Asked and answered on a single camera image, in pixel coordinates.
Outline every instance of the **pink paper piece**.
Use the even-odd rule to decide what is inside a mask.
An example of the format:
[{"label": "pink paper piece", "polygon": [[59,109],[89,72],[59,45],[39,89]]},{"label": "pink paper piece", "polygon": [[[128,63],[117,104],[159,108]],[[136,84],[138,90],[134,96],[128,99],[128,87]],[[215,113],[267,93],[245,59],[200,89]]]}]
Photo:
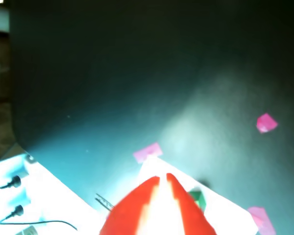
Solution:
[{"label": "pink paper piece", "polygon": [[136,158],[136,161],[138,163],[144,162],[149,155],[159,157],[162,154],[163,154],[162,150],[157,142],[147,146],[146,148],[143,148],[143,149],[133,153],[133,155]]},{"label": "pink paper piece", "polygon": [[265,208],[251,207],[247,210],[253,217],[261,235],[276,235],[275,229],[271,224]]},{"label": "pink paper piece", "polygon": [[277,126],[278,123],[269,114],[263,114],[257,119],[257,128],[260,133],[271,131]]}]

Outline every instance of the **cord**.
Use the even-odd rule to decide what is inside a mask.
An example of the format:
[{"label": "cord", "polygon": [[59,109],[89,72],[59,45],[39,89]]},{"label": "cord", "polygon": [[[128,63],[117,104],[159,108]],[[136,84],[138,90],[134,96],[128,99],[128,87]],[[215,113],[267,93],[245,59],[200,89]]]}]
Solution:
[{"label": "cord", "polygon": [[59,222],[59,223],[70,225],[72,228],[74,228],[77,231],[77,228],[74,225],[62,220],[48,220],[48,221],[28,222],[28,223],[2,223],[2,221],[0,221],[0,225],[45,224],[45,223]]},{"label": "cord", "polygon": [[[12,145],[6,150],[6,152],[0,156],[0,160],[1,160],[2,158],[6,157],[6,155],[7,155],[7,154],[12,150],[12,148],[14,148],[15,146],[16,146],[16,142],[15,142],[14,144],[12,144]],[[6,184],[5,186],[0,186],[0,189],[9,188],[9,187],[12,187],[12,186],[14,186],[14,187],[18,187],[18,186],[20,186],[20,185],[21,185],[21,179],[19,178],[19,176],[14,176],[14,177],[12,178],[12,181],[11,181],[10,183]]]},{"label": "cord", "polygon": [[6,219],[9,219],[11,217],[14,217],[16,215],[21,216],[24,213],[23,207],[21,205],[18,205],[15,210],[8,215],[6,218],[0,220],[0,225],[24,225],[24,224],[45,224],[45,223],[53,223],[53,222],[59,222],[59,223],[64,223],[67,225],[70,225],[72,228],[74,228],[77,231],[77,228],[73,226],[72,224],[62,221],[62,220],[48,220],[48,221],[39,221],[39,222],[25,222],[25,223],[3,223]]}]

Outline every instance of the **red object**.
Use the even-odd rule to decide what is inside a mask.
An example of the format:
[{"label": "red object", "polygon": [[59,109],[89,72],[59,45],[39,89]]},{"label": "red object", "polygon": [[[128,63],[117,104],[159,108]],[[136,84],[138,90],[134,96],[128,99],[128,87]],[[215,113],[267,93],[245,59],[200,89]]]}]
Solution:
[{"label": "red object", "polygon": [[263,114],[257,119],[257,129],[260,133],[271,131],[277,126],[278,123],[269,114]]},{"label": "red object", "polygon": [[162,150],[157,142],[147,146],[146,148],[143,148],[143,149],[133,153],[133,155],[138,163],[144,162],[149,155],[154,155],[156,157],[159,157],[162,154],[163,154]]},{"label": "red object", "polygon": [[[152,177],[120,201],[110,212],[100,235],[136,235],[141,216],[144,216],[143,206],[150,204],[151,192],[159,182],[159,177]],[[179,200],[185,235],[216,235],[193,198],[170,173],[167,182],[172,185],[174,198]]]}]

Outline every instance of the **black cable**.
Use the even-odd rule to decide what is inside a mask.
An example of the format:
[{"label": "black cable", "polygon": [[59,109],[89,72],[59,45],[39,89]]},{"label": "black cable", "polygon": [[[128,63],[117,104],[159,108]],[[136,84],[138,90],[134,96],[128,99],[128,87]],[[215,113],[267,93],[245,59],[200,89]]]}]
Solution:
[{"label": "black cable", "polygon": [[[6,150],[6,152],[0,156],[0,160],[1,160],[2,158],[6,157],[6,155],[12,150],[12,148],[14,148],[14,147],[16,146],[16,144],[17,144],[16,142],[15,142],[14,144],[12,144],[12,145]],[[15,181],[18,181],[18,180],[19,180],[19,178],[18,178],[18,179],[17,179],[17,178],[12,179],[12,181],[11,181],[9,184],[7,184],[7,185],[5,185],[5,186],[0,186],[0,189],[11,187],[11,186],[13,186],[13,185],[15,184]]]},{"label": "black cable", "polygon": [[51,222],[59,222],[59,223],[65,223],[67,225],[70,225],[72,228],[74,228],[77,231],[77,228],[73,226],[72,224],[62,221],[62,220],[48,220],[48,221],[39,221],[39,222],[24,222],[24,223],[3,223],[6,219],[9,219],[11,217],[14,217],[16,215],[21,216],[24,214],[23,207],[21,205],[18,205],[15,210],[8,215],[6,218],[0,220],[0,225],[24,225],[24,224],[44,224],[44,223],[51,223]]},{"label": "black cable", "polygon": [[44,223],[52,223],[52,222],[59,222],[59,223],[64,223],[67,225],[70,225],[72,228],[74,228],[77,231],[77,228],[73,226],[72,224],[62,221],[62,220],[48,220],[48,221],[40,221],[40,222],[28,222],[28,223],[2,223],[5,219],[0,221],[0,225],[24,225],[24,224],[44,224]]}]

